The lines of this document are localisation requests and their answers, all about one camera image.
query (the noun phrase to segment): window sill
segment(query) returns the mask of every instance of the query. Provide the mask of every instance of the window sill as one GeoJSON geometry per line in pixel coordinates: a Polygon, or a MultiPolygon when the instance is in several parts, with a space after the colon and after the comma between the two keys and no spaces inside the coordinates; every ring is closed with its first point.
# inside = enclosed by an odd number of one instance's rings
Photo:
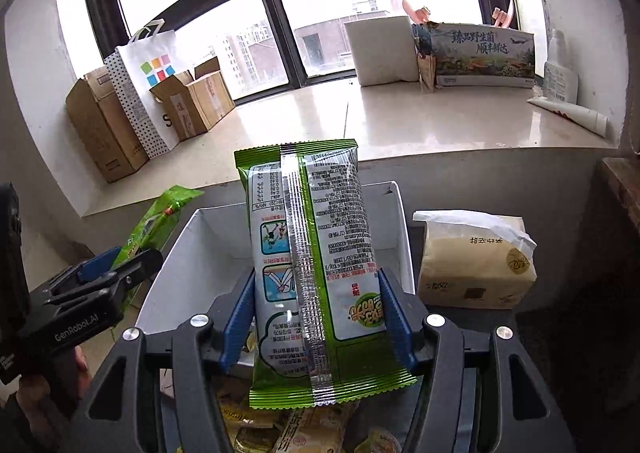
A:
{"type": "Polygon", "coordinates": [[[290,141],[355,138],[360,162],[499,148],[614,148],[527,99],[528,89],[419,83],[360,87],[345,79],[236,107],[207,134],[180,143],[137,173],[106,185],[85,216],[157,197],[174,184],[238,179],[234,151],[290,141]]]}

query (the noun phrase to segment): metal screw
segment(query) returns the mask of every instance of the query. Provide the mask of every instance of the metal screw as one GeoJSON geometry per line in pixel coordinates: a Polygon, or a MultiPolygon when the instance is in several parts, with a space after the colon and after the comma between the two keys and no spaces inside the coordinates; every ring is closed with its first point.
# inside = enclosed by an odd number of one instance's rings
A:
{"type": "Polygon", "coordinates": [[[206,314],[196,314],[191,318],[192,327],[204,327],[207,323],[209,323],[209,317],[206,314]]]}
{"type": "Polygon", "coordinates": [[[140,336],[140,331],[135,327],[128,328],[122,333],[122,337],[125,341],[133,341],[134,339],[137,339],[138,336],[140,336]]]}
{"type": "Polygon", "coordinates": [[[445,321],[444,316],[440,314],[430,314],[427,316],[427,323],[432,327],[442,327],[445,321]]]}
{"type": "Polygon", "coordinates": [[[509,327],[498,327],[495,330],[495,333],[500,339],[511,339],[513,337],[513,330],[511,330],[509,327]]]}

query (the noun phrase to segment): white tube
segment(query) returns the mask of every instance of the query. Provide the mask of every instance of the white tube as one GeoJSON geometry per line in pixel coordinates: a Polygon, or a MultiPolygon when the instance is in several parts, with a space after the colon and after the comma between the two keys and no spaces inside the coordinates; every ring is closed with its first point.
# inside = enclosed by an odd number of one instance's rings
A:
{"type": "Polygon", "coordinates": [[[601,138],[605,136],[608,122],[607,116],[603,116],[595,110],[581,107],[580,105],[574,105],[573,103],[550,101],[545,97],[531,98],[528,102],[537,107],[549,110],[549,112],[559,114],[564,118],[571,119],[574,123],[592,131],[601,138]]]}

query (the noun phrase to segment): colorful square logo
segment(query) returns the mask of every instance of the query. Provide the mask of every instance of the colorful square logo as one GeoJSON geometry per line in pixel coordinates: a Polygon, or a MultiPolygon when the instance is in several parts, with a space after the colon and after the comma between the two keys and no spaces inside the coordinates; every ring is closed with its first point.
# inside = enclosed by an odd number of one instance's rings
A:
{"type": "Polygon", "coordinates": [[[167,76],[175,74],[168,54],[163,54],[158,58],[143,62],[143,64],[140,65],[140,70],[145,73],[146,80],[151,87],[166,79],[167,76]]]}

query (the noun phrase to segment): white storage bin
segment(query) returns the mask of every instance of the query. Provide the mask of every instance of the white storage bin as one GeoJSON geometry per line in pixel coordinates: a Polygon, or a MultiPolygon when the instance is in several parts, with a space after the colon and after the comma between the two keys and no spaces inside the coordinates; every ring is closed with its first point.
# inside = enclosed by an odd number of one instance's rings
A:
{"type": "MultiPolygon", "coordinates": [[[[405,292],[415,293],[402,198],[395,182],[362,186],[378,267],[391,270],[405,292]]],[[[246,204],[198,209],[169,252],[136,326],[145,334],[172,330],[206,312],[230,292],[238,275],[253,267],[246,204]]],[[[253,357],[239,362],[252,367],[253,357]]]]}

